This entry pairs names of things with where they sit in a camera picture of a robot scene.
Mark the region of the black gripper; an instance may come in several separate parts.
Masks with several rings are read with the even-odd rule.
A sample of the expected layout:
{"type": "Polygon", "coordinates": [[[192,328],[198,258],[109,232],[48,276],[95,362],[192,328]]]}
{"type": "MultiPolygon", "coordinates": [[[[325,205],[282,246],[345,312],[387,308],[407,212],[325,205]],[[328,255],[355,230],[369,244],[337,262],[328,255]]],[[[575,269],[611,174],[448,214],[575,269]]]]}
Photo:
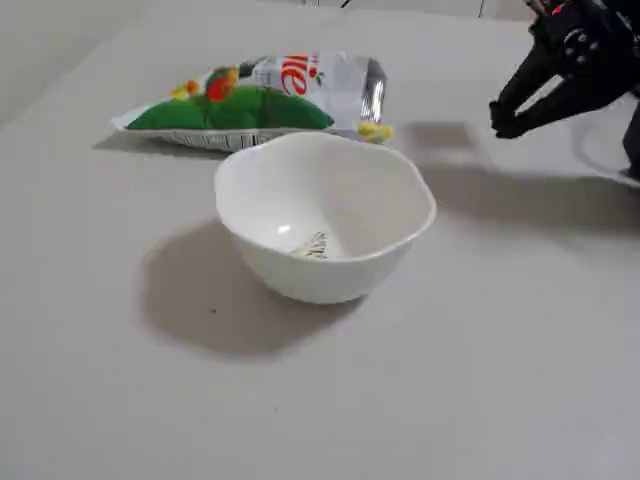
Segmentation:
{"type": "Polygon", "coordinates": [[[637,1],[527,1],[533,46],[496,100],[492,128],[501,139],[600,110],[639,93],[637,1]],[[579,80],[594,75],[605,80],[579,80]],[[564,79],[531,107],[517,110],[554,76],[564,79]]]}

